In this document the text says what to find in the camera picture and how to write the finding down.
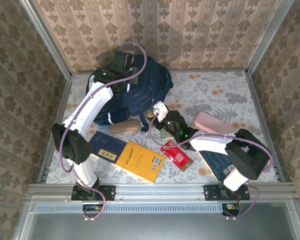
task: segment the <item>aluminum frame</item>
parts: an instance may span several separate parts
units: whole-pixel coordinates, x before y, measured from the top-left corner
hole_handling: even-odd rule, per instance
[[[70,80],[71,72],[66,64],[62,54],[58,50],[55,41],[53,40],[52,36],[50,35],[47,27],[45,26],[44,21],[40,17],[40,14],[37,12],[35,4],[32,0],[20,0],[22,6],[24,7],[25,11],[29,15],[35,29],[38,31],[40,36],[43,39],[43,42],[47,46],[50,54],[53,56],[56,64],[58,65],[60,71],[64,75],[67,81]]]
[[[107,205],[137,204],[211,204],[232,203],[231,201],[205,201],[203,186],[198,184],[116,184],[116,195],[113,202]],[[285,203],[289,212],[294,234],[300,240],[300,205],[298,195],[291,182],[251,183],[260,190],[258,203]],[[26,203],[14,235],[15,240],[28,239],[37,204],[99,204],[99,201],[71,201],[72,184],[31,184],[26,196]],[[250,201],[257,195],[254,188],[248,186]]]
[[[64,114],[65,114],[65,110],[66,110],[66,106],[67,106],[67,102],[68,102],[68,98],[69,98],[69,95],[71,92],[71,86],[72,86],[71,80],[65,82],[65,86],[63,89],[63,93],[62,93],[62,97],[61,97],[60,104],[58,107],[58,111],[56,112],[56,116],[55,116],[55,120],[54,120],[55,123],[58,123],[58,124],[62,123]],[[51,133],[48,144],[46,146],[45,153],[44,153],[40,172],[39,172],[39,175],[38,175],[38,178],[36,181],[37,184],[45,182],[48,172],[49,172],[49,166],[52,161],[52,157],[54,155],[55,149],[56,149],[55,142],[54,142],[54,138]]]
[[[260,122],[260,126],[261,126],[261,130],[262,130],[263,137],[264,137],[264,140],[265,140],[265,144],[268,147],[268,149],[270,150],[270,152],[272,153],[272,156],[273,156],[273,159],[274,159],[274,164],[275,164],[275,167],[277,169],[277,174],[279,175],[280,181],[285,182],[286,178],[285,178],[284,172],[283,172],[282,167],[281,167],[282,163],[281,163],[281,161],[278,157],[274,142],[272,141],[272,137],[271,137],[271,134],[270,134],[270,131],[269,131],[269,128],[268,128],[268,124],[267,124],[267,121],[266,121],[265,114],[262,110],[260,100],[258,98],[258,94],[257,94],[255,84],[254,84],[253,79],[252,79],[251,76],[246,74],[245,77],[246,77],[246,82],[248,83],[248,87],[249,87],[249,90],[250,90],[250,94],[251,94],[251,97],[252,97],[254,108],[255,108],[256,114],[258,116],[259,122]]]
[[[258,46],[255,48],[254,53],[252,54],[250,61],[246,66],[247,74],[249,76],[252,76],[293,3],[293,0],[281,0],[279,2],[274,14],[266,26]]]

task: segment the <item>red box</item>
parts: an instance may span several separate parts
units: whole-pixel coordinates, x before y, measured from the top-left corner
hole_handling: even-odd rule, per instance
[[[168,141],[165,145],[175,145],[173,141]],[[173,163],[181,170],[185,171],[194,161],[191,160],[179,147],[161,148],[161,151],[173,161]]]

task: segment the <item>pink pencil case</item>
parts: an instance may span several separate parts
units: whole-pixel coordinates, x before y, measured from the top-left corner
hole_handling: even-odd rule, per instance
[[[204,111],[199,112],[198,116],[196,116],[194,120],[194,124],[198,128],[214,134],[230,134],[237,131],[234,126],[221,121],[220,119],[211,116],[209,113]]]

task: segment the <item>patterned wallpaper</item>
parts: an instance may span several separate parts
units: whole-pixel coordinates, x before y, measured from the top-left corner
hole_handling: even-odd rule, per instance
[[[279,0],[33,0],[72,72],[127,40],[170,69],[244,69]]]
[[[17,0],[0,0],[0,239],[36,181],[65,79]]]
[[[295,0],[253,79],[286,173],[300,198],[300,0]]]

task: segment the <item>blue book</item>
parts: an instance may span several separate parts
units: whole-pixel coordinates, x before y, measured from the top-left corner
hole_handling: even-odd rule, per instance
[[[213,151],[199,151],[199,153],[209,165],[216,179],[220,182],[223,182],[227,175],[235,169],[234,163],[225,154]]]
[[[127,142],[97,131],[90,140],[91,153],[116,164],[121,153],[125,149]]]

